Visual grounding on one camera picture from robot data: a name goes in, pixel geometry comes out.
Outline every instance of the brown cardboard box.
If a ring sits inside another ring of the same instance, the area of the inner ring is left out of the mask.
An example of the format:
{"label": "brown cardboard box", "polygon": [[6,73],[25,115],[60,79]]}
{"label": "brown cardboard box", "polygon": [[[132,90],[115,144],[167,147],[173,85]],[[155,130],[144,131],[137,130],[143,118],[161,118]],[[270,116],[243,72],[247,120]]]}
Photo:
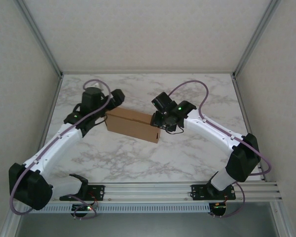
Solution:
{"label": "brown cardboard box", "polygon": [[151,115],[117,107],[107,116],[108,131],[158,143],[160,128],[150,126]]}

